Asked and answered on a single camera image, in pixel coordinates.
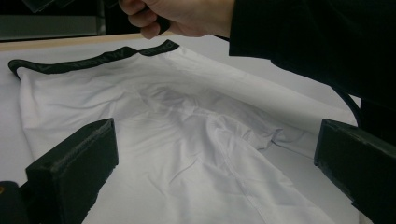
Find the white cloth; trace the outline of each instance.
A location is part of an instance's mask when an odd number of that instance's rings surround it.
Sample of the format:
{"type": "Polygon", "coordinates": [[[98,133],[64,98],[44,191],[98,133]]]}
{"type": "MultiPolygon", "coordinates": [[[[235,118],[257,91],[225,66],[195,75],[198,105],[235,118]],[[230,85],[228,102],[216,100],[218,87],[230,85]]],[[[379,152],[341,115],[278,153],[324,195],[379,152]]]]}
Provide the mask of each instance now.
{"type": "Polygon", "coordinates": [[[180,47],[18,74],[36,159],[85,124],[116,122],[120,164],[84,223],[333,223],[258,152],[305,131],[230,97],[243,98],[246,73],[180,47]]]}

